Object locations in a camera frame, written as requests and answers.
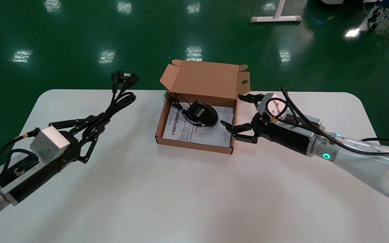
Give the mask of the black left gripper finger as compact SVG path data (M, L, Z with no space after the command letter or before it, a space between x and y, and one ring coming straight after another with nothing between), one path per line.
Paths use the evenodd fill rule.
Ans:
M90 115L84 119L73 119L73 120L62 120L58 122L49 123L48 126L53 126L55 129L70 129L73 128L75 130L94 130L100 123L105 120L104 115Z
M84 164L88 163L88 160L90 159L91 157L91 154L93 153L93 150L96 146L96 143L98 141L98 138L99 136L104 132L105 130L105 126L107 125L108 123L101 123L99 125L97 125L94 129L92 129L91 132L89 132L86 137L84 137L80 143L81 145L85 145L87 143L90 143L90 146L86 152L86 154L84 156L79 156L78 157L78 160Z

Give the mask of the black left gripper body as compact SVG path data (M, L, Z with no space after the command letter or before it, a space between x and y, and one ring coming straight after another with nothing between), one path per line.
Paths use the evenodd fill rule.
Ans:
M75 161L80 161L83 164L87 163L80 155L82 144L79 140L71 133L63 133L62 135L70 142L62 155L48 164L40 165L38 169L33 169L33 172L29 175L25 173L25 179L19 177L20 182L15 182L14 186L4 189L4 197L11 204L17 205L25 200L70 163Z

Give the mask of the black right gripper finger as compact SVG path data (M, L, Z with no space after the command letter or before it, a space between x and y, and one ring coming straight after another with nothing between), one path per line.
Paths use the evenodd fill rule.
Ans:
M251 131L253 129L249 123L245 123L238 126L232 126L230 123L227 123L223 120L221 120L220 123L231 134L231 136L234 137L235 140L251 144L258 143L258 134L255 133L255 135L252 136L241 134L242 132Z
M258 107L259 103L263 100L264 97L264 94L253 95L249 93L247 95L238 95L239 100L244 101L246 103L252 103L255 105L255 107Z

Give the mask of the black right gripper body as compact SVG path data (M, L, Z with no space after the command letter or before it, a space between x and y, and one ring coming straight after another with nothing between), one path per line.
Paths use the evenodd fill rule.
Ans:
M259 137L300 154L313 156L312 145L316 135L312 131L284 123L267 123L258 113L253 117L251 127Z

